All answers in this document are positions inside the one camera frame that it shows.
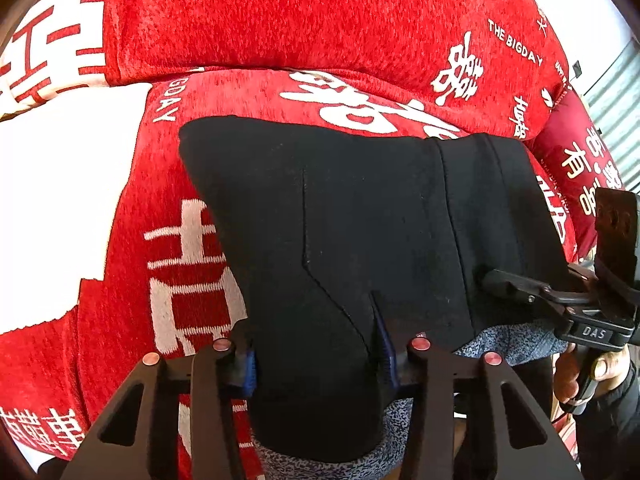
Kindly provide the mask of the person's right hand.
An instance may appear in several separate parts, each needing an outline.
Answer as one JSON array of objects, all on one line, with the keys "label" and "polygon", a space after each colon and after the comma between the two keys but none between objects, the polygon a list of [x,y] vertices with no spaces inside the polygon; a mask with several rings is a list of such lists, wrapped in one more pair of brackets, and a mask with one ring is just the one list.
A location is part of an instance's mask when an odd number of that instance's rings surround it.
[{"label": "person's right hand", "polygon": [[620,351],[601,353],[591,359],[588,350],[582,350],[571,342],[555,362],[553,392],[565,413],[577,413],[587,401],[582,394],[589,384],[594,390],[591,400],[602,398],[614,391],[627,378],[631,357],[629,347]]}]

